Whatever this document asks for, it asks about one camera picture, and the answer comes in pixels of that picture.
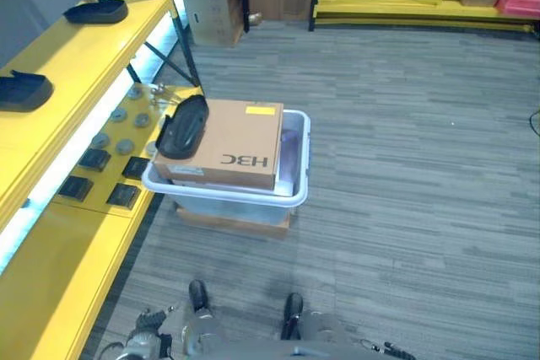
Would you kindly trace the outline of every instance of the circular sensor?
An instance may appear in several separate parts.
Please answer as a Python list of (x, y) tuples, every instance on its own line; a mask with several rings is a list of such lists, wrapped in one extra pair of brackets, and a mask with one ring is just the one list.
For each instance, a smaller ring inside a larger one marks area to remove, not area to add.
[(116, 144), (116, 151), (120, 155), (128, 155), (135, 148), (135, 144), (131, 139), (124, 138)]
[(137, 114), (135, 117), (135, 120), (133, 121), (133, 125), (138, 128), (145, 128), (150, 123), (150, 116), (146, 113), (140, 113)]
[(123, 109), (122, 107), (116, 108), (111, 113), (111, 121), (114, 122), (122, 122), (127, 119), (127, 111)]
[(90, 147), (95, 149), (103, 149), (111, 143), (111, 139), (104, 132), (98, 132), (95, 137), (92, 138)]
[(140, 88), (136, 88), (134, 85), (127, 92), (127, 97), (131, 100), (137, 100), (143, 97), (143, 91)]

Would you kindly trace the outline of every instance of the translucent plastic bin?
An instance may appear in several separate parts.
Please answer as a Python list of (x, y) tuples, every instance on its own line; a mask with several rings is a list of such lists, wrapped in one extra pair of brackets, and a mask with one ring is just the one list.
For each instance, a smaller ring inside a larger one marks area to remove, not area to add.
[(211, 185), (174, 185), (162, 179), (152, 163), (143, 173), (143, 184), (153, 192), (170, 196), (188, 212), (277, 226), (307, 198), (310, 165), (311, 121), (307, 114), (284, 110), (282, 128), (300, 135), (294, 156), (297, 170), (292, 196), (280, 196), (277, 192), (262, 194), (233, 186), (225, 189)]

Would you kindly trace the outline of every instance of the yellow shelf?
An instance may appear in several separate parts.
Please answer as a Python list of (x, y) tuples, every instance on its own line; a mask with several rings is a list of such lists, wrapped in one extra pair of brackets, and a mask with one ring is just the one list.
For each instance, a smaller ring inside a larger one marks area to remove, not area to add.
[[(144, 146), (159, 134), (158, 118), (175, 106), (149, 106), (149, 86), (135, 86), (143, 89), (144, 96), (122, 101), (128, 118), (108, 122), (102, 131), (113, 142), (129, 134), (136, 145), (131, 156), (149, 158)], [(200, 88), (168, 89), (182, 98), (201, 93)], [(152, 109), (153, 124), (130, 132), (132, 118)], [(80, 355), (153, 196), (140, 181), (121, 175), (129, 156), (110, 152), (107, 168), (112, 170), (73, 170), (94, 182), (86, 202), (56, 196), (0, 277), (0, 314), (9, 320), (0, 333), (0, 358), (63, 360)], [(104, 204), (115, 183), (141, 189), (132, 210)]]
[(465, 21), (459, 19), (400, 19), (392, 18), (374, 18), (374, 17), (352, 17), (335, 18), (320, 17), (316, 20), (316, 25), (334, 25), (334, 24), (363, 24), (363, 25), (418, 25), (428, 27), (451, 27), (463, 29), (483, 29), (483, 30), (508, 30), (523, 31), (530, 33), (533, 30), (531, 24), (527, 21), (518, 23), (504, 23), (494, 21)]
[(457, 0), (443, 0), (441, 4), (429, 7), (412, 3), (401, 5), (395, 3), (352, 3), (347, 0), (325, 2), (320, 0), (317, 4), (317, 13), (532, 20), (530, 18), (503, 15), (496, 8), (463, 6)]
[(417, 23), (424, 20), (424, 25), (437, 25), (429, 24), (433, 19), (472, 19), (486, 23), (521, 25), (534, 20), (504, 15), (491, 7), (463, 6), (458, 0), (319, 0), (316, 5), (316, 18), (321, 21), (317, 21), (318, 24), (338, 24), (336, 20), (341, 18), (347, 18), (353, 24), (352, 20), (365, 17), (401, 21), (416, 19)]
[(79, 25), (60, 18), (0, 70), (46, 75), (52, 97), (30, 113), (0, 111), (0, 231), (152, 29), (171, 0), (126, 0), (120, 23)]

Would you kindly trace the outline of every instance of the wire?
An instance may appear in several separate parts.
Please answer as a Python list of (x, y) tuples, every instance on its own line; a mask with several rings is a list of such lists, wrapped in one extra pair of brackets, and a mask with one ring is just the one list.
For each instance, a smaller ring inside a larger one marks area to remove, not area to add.
[(540, 133), (537, 131), (537, 129), (534, 127), (534, 124), (532, 124), (532, 118), (536, 115), (536, 114), (540, 114), (540, 110), (537, 111), (536, 113), (532, 113), (531, 116), (529, 117), (529, 126), (531, 126), (531, 129), (534, 131), (535, 134), (537, 134), (539, 137), (540, 137)]
[(107, 350), (112, 349), (113, 347), (120, 347), (121, 349), (124, 348), (124, 344), (121, 341), (113, 341), (112, 343), (109, 343), (107, 346), (105, 346), (103, 349), (101, 349), (100, 355), (98, 356), (98, 360), (101, 360), (103, 355)]

